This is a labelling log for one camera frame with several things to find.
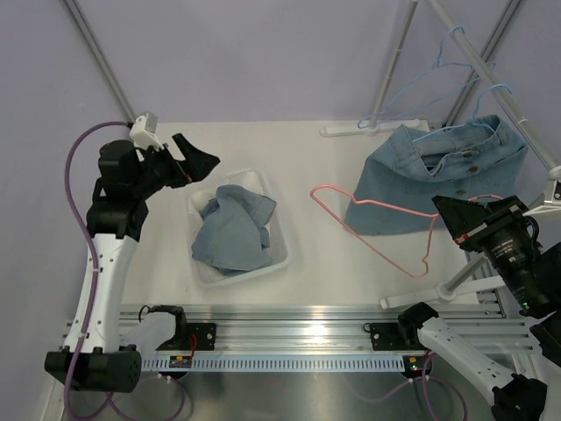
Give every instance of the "metal plate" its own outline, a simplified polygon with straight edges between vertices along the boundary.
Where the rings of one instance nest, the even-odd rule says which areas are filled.
[[[265,372],[265,373],[371,373],[403,372],[399,355],[215,355],[196,354],[191,368],[174,367],[174,354],[158,354],[143,360],[142,371],[166,372]]]

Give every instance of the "metal frame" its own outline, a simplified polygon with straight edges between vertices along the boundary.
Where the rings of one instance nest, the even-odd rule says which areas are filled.
[[[192,321],[225,320],[396,320],[400,310],[383,310],[379,305],[310,305],[310,306],[258,306],[258,305],[183,305],[186,317]],[[496,303],[437,304],[434,308],[447,319],[502,318]],[[123,304],[121,321],[138,319],[140,304]]]
[[[400,38],[397,41],[397,46],[394,51],[394,55],[389,61],[387,74],[382,84],[380,86],[380,92],[378,93],[378,98],[376,99],[376,104],[372,110],[372,118],[370,118],[370,125],[375,126],[376,122],[378,121],[378,116],[376,115],[382,109],[382,105],[386,100],[387,91],[389,90],[389,85],[392,83],[392,79],[394,78],[394,71],[397,67],[397,62],[401,56],[401,50],[403,48],[403,44],[405,44],[405,39],[407,38],[407,34],[409,32],[409,28],[411,27],[411,22],[413,21],[413,17],[415,15],[415,11],[417,10],[417,5],[419,4],[419,0],[410,0],[407,12],[405,13],[405,20],[403,21],[403,25],[401,26],[401,34]]]
[[[38,421],[61,421],[64,415],[64,385],[49,376],[47,387],[50,388],[49,398]]]
[[[526,0],[509,0],[505,9],[502,11],[499,20],[495,24],[491,35],[487,39],[483,49],[481,50],[480,56],[483,61],[489,61],[496,53],[497,47],[502,41],[507,29],[514,22],[518,11],[521,9],[522,5]],[[473,81],[477,77],[475,71],[472,71],[467,79],[465,80],[465,87],[462,89],[456,101],[452,105],[451,111],[448,117],[445,119],[444,125],[455,125],[458,120],[459,115],[466,107],[469,100],[472,98],[479,81]]]
[[[113,74],[113,71],[111,70],[109,63],[107,62],[102,49],[97,43],[96,36],[92,32],[88,21],[86,20],[86,17],[84,16],[82,9],[80,8],[80,5],[76,0],[60,0],[60,2],[67,10],[68,15],[70,16],[72,22],[76,27],[76,30],[84,41],[88,52],[91,54],[92,59],[94,59],[94,61],[96,62],[103,80],[107,84],[107,88],[115,99],[115,102],[117,103],[119,110],[121,110],[123,117],[126,118],[127,121],[134,121],[137,114],[134,112],[134,109],[131,107],[129,100],[121,89],[121,85]]]
[[[493,300],[493,294],[486,294]],[[464,336],[473,346],[486,354],[533,354],[534,341],[523,319],[503,318],[497,303],[481,304],[492,310],[479,318],[461,317],[456,312],[441,312],[446,322]],[[217,324],[215,353],[236,355],[372,355],[367,333],[362,331],[366,322],[395,321],[391,314],[367,316],[356,312],[338,313],[335,319],[227,319],[215,315],[202,319]],[[137,314],[121,313],[121,333],[134,327]],[[197,315],[187,315],[194,321]],[[396,354],[413,354],[395,352]]]

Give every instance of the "metal pole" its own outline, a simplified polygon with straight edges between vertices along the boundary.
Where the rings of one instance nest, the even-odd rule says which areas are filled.
[[[489,61],[494,55],[497,46],[501,42],[501,39],[503,38],[510,24],[514,22],[514,18],[524,2],[525,0],[510,0],[508,2],[507,6],[501,13],[501,17],[491,31],[491,35],[489,36],[486,44],[481,50],[480,56],[483,61]],[[467,79],[465,80],[465,84],[469,83],[469,85],[465,86],[458,95],[458,98],[456,98],[456,101],[452,105],[450,114],[448,114],[448,117],[445,119],[444,125],[456,124],[458,116],[464,110],[466,104],[477,88],[479,81],[473,82],[476,77],[477,73],[475,73],[475,71],[472,71],[467,77]]]
[[[456,26],[450,15],[446,10],[440,5],[437,0],[426,0],[427,4],[432,8],[432,10],[440,17],[440,20],[448,30]],[[456,41],[456,44],[465,55],[465,57],[472,63],[475,71],[479,77],[490,85],[499,84],[500,81],[494,75],[494,73],[489,69],[487,64],[479,57],[475,48],[473,48],[470,41],[465,37],[461,31],[454,31],[452,36]],[[549,170],[557,167],[557,162],[553,157],[553,153],[548,148],[545,143],[543,143],[540,136],[537,134],[533,125],[528,121],[528,119],[522,113],[520,107],[516,103],[515,99],[510,95],[508,90],[505,88],[498,88],[493,90],[493,95],[495,99],[499,102],[501,108],[507,113],[508,118],[513,124],[518,128],[522,136],[526,139],[529,146],[534,150],[539,160],[544,164],[544,166]]]
[[[113,75],[109,63],[105,59],[101,48],[97,44],[96,37],[91,31],[91,28],[88,25],[88,21],[86,20],[82,9],[80,8],[76,0],[60,0],[60,2],[67,10],[69,16],[72,18],[72,21],[76,26],[76,29],[78,30],[78,33],[80,33],[83,41],[86,43],[88,51],[96,62],[96,65],[99,67],[103,79],[105,80],[105,83],[107,83],[107,87],[109,88],[111,94],[113,95],[113,98],[117,102],[117,105],[120,108],[123,117],[125,117],[127,121],[134,121],[136,113],[132,109],[131,104],[129,103],[123,90],[121,89],[121,86],[115,78],[115,75]]]
[[[375,113],[380,112],[382,109],[382,105],[384,104],[384,100],[386,99],[387,90],[389,89],[389,85],[392,82],[392,78],[394,77],[395,67],[397,66],[397,61],[400,59],[401,55],[401,48],[405,43],[405,39],[407,38],[407,33],[409,32],[409,27],[411,26],[411,21],[413,20],[413,16],[415,15],[415,10],[417,5],[419,4],[419,0],[411,0],[409,2],[409,6],[407,9],[407,13],[405,15],[405,20],[401,27],[401,36],[397,43],[397,47],[395,48],[394,55],[389,62],[389,68],[387,69],[386,78],[382,82],[380,93],[378,94],[378,98],[376,99],[376,104],[374,105],[374,109],[372,114],[372,118],[370,118],[370,125],[376,125],[378,121],[378,116]]]
[[[448,282],[444,284],[444,290],[446,292],[454,292],[454,289],[459,287],[464,281],[466,281],[470,276],[472,276],[475,271],[483,266],[487,261],[487,258],[483,253],[475,256],[467,265],[460,269],[460,271],[454,275]]]

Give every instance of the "blue hanger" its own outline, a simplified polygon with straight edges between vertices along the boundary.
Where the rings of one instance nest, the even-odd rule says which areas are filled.
[[[505,83],[497,83],[496,85],[490,86],[487,89],[483,90],[483,92],[481,92],[479,94],[479,97],[477,98],[477,104],[475,106],[475,110],[473,111],[472,116],[470,117],[470,119],[468,121],[466,121],[465,123],[463,123],[462,125],[449,125],[446,127],[442,127],[438,130],[435,130],[434,132],[429,132],[427,134],[425,134],[424,136],[421,136],[420,138],[417,138],[415,140],[413,140],[413,142],[418,142],[419,140],[423,140],[423,139],[427,139],[429,136],[432,136],[435,133],[438,132],[443,132],[444,130],[449,130],[449,129],[458,129],[459,127],[464,127],[466,125],[480,125],[482,127],[486,127],[487,129],[489,129],[491,132],[493,132],[493,134],[496,133],[496,130],[491,127],[490,125],[486,125],[484,123],[475,123],[474,120],[475,118],[477,118],[477,113],[479,112],[479,108],[481,106],[481,98],[490,90],[496,89],[496,88],[505,88],[508,90],[508,92],[510,92],[512,94],[512,90],[510,89],[510,87],[505,84]]]
[[[442,63],[442,55],[444,53],[444,42],[448,39],[448,37],[455,32],[456,30],[460,30],[462,33],[465,33],[464,28],[462,26],[454,26],[453,28],[451,28],[442,38],[442,40],[440,41],[440,47],[438,49],[438,55],[437,58],[435,59],[435,62],[432,64],[432,67],[430,68],[430,70],[423,72],[417,76],[415,76],[409,83],[407,83],[403,88],[400,89],[400,91],[389,101],[389,103],[387,103],[387,105],[384,107],[384,109],[382,111],[378,111],[378,112],[373,112],[372,114],[369,114],[368,116],[365,116],[364,118],[362,118],[359,123],[358,123],[358,128],[359,129],[366,129],[367,127],[369,127],[370,125],[361,125],[361,123],[363,121],[369,120],[370,118],[374,117],[374,116],[381,116],[383,115],[385,112],[387,112],[387,110],[392,106],[392,104],[403,94],[403,92],[405,92],[413,83],[417,82],[419,79],[422,79],[423,77],[430,75],[432,72],[434,72],[435,70],[437,70],[438,68],[445,68],[448,66],[461,66],[461,67],[467,67],[470,68],[471,70],[473,70],[473,66],[471,64],[467,64],[467,63],[458,63],[455,61],[452,62],[448,62],[448,63]],[[461,87],[459,87],[459,89],[463,89],[466,86],[469,86],[472,83],[475,83],[477,79],[474,79],[472,81],[469,81],[468,83],[462,85]],[[417,107],[413,110],[407,111],[405,113],[400,114],[399,116],[396,116],[394,118],[392,118],[391,120],[387,120],[387,121],[393,121],[399,117],[403,117],[407,114],[409,114],[410,112],[414,112],[414,111],[419,111],[424,107],[428,107],[438,101],[441,101],[442,99],[445,99],[446,97],[448,97],[449,95],[453,95],[453,93],[458,90],[458,88],[454,89],[454,91],[452,91],[450,94],[446,94],[445,96],[441,96],[440,98],[437,98],[436,100],[431,101],[430,103],[427,103],[425,105],[422,105],[420,107]]]

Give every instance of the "wire hanger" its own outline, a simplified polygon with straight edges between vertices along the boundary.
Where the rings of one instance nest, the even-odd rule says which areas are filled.
[[[399,212],[405,212],[411,215],[417,215],[418,217],[424,217],[424,218],[429,218],[430,219],[430,227],[429,227],[429,236],[427,238],[427,247],[425,249],[425,255],[421,258],[421,262],[424,265],[424,271],[422,271],[420,274],[412,274],[411,272],[409,272],[406,268],[402,267],[400,264],[398,264],[396,261],[390,259],[389,257],[387,257],[383,252],[381,252],[380,250],[378,250],[376,247],[374,247],[372,244],[370,244],[368,241],[366,241],[365,238],[363,238],[360,234],[358,234],[356,231],[354,231],[337,213],[335,213],[335,211],[333,211],[326,203],[324,203],[319,197],[316,196],[316,192],[318,190],[322,190],[322,189],[329,189],[329,190],[335,190],[338,193],[342,193],[345,196],[349,197],[355,204],[357,205],[362,205],[362,204],[375,204],[377,206],[382,206],[384,208],[388,208],[388,209],[392,209],[394,211],[399,211]],[[379,257],[381,257],[382,259],[384,259],[387,263],[389,263],[390,265],[392,265],[394,268],[402,271],[405,275],[407,275],[410,278],[413,279],[420,279],[425,277],[426,275],[429,274],[429,262],[428,262],[428,258],[430,256],[430,244],[432,242],[432,234],[434,232],[435,229],[435,224],[437,222],[437,220],[440,218],[440,214],[438,213],[423,213],[423,212],[418,212],[416,210],[411,210],[411,209],[407,209],[407,208],[402,208],[401,206],[395,206],[394,204],[390,204],[390,203],[384,203],[384,202],[380,202],[378,200],[373,200],[373,199],[364,199],[364,200],[358,200],[351,192],[346,191],[344,189],[341,189],[337,186],[333,186],[331,184],[320,184],[319,186],[315,186],[310,192],[309,192],[309,196],[314,199],[316,201],[317,204],[319,204],[327,213],[329,213],[335,220],[338,221],[339,224],[341,224],[344,228],[346,228],[346,230],[348,232],[350,232],[354,237],[356,237],[357,239],[359,239],[360,241],[362,241],[363,244],[365,244],[365,246],[367,246],[368,248],[370,248],[373,252],[375,252],[376,254],[379,255]],[[481,196],[476,196],[476,197],[472,197],[470,199],[468,199],[470,202],[474,202],[476,200],[479,200],[481,198],[484,197],[491,197],[493,199],[497,199],[497,200],[501,200],[502,197],[500,196],[496,196],[496,195],[481,195]]]
[[[377,112],[373,112],[372,114],[369,114],[368,116],[365,116],[364,118],[362,118],[362,119],[359,121],[359,123],[357,124],[357,127],[358,127],[359,129],[366,129],[366,128],[368,128],[368,127],[371,127],[370,124],[368,124],[368,125],[362,125],[362,123],[363,123],[364,121],[369,120],[369,119],[372,118],[372,117],[381,116],[381,115],[385,114],[385,113],[388,111],[388,109],[394,104],[394,102],[395,102],[395,101],[396,101],[411,85],[413,85],[415,82],[419,81],[420,79],[423,79],[423,77],[430,75],[431,73],[433,73],[435,70],[437,70],[437,69],[439,69],[439,68],[445,68],[445,67],[448,67],[448,66],[460,66],[460,67],[470,68],[471,70],[473,70],[473,66],[472,66],[471,64],[468,64],[468,63],[459,63],[459,62],[456,62],[456,61],[451,61],[451,62],[447,62],[447,63],[442,63],[442,56],[443,56],[443,54],[444,54],[444,42],[445,42],[445,41],[450,37],[450,35],[451,35],[452,33],[454,33],[456,30],[460,30],[462,33],[465,33],[464,28],[463,28],[462,26],[459,26],[459,25],[458,25],[458,26],[454,26],[453,28],[451,28],[451,29],[443,36],[442,40],[440,41],[440,47],[439,47],[439,49],[438,49],[437,58],[435,59],[434,63],[432,64],[431,68],[430,68],[428,71],[423,72],[423,73],[421,73],[421,74],[415,76],[409,83],[407,83],[405,86],[403,86],[403,88],[400,89],[400,91],[387,103],[387,105],[383,108],[383,110],[377,111]],[[421,106],[419,106],[419,107],[416,107],[416,108],[414,108],[413,110],[409,110],[409,111],[403,112],[402,114],[400,114],[400,115],[398,115],[398,116],[395,116],[395,117],[393,117],[393,118],[391,118],[391,119],[389,119],[389,120],[385,120],[385,122],[388,122],[388,121],[395,121],[397,118],[403,117],[403,116],[408,115],[408,114],[410,114],[410,113],[412,113],[412,112],[415,112],[415,111],[419,111],[419,110],[421,110],[421,109],[423,109],[423,108],[425,108],[425,107],[429,107],[429,106],[431,106],[432,104],[434,104],[434,103],[436,103],[436,102],[438,102],[438,101],[441,101],[441,100],[443,100],[443,99],[445,99],[445,98],[447,98],[447,97],[449,97],[449,96],[454,95],[457,91],[462,90],[463,88],[465,88],[465,87],[467,87],[467,86],[469,86],[469,85],[475,83],[475,82],[478,81],[478,80],[479,80],[479,77],[477,77],[477,78],[475,78],[475,79],[472,79],[472,80],[470,80],[468,83],[465,83],[464,85],[460,86],[459,88],[455,88],[453,91],[451,91],[451,92],[448,93],[448,94],[445,94],[444,96],[441,96],[441,97],[439,97],[439,98],[437,98],[437,99],[435,99],[435,100],[432,100],[432,101],[430,101],[429,103],[426,103],[426,104],[421,105]]]
[[[414,139],[412,140],[412,142],[418,142],[419,140],[423,140],[423,139],[427,139],[428,137],[432,136],[433,134],[439,133],[439,132],[443,132],[444,130],[450,130],[450,129],[458,129],[460,127],[464,127],[466,125],[478,125],[478,126],[482,126],[482,127],[486,127],[487,129],[489,129],[491,132],[493,132],[493,135],[495,135],[495,133],[497,133],[496,129],[494,129],[493,127],[491,127],[490,125],[486,125],[485,123],[475,123],[475,119],[477,118],[477,113],[479,112],[479,108],[481,106],[481,98],[490,90],[496,89],[496,88],[506,88],[508,89],[508,92],[510,92],[512,94],[512,90],[509,88],[509,86],[505,83],[497,83],[496,85],[490,86],[487,89],[485,89],[483,92],[481,92],[477,98],[477,104],[475,106],[475,110],[473,111],[472,116],[470,117],[469,120],[467,120],[465,123],[463,123],[462,125],[448,125],[446,127],[441,127],[438,130],[435,130],[434,132],[428,132],[427,134],[421,136],[420,138]]]

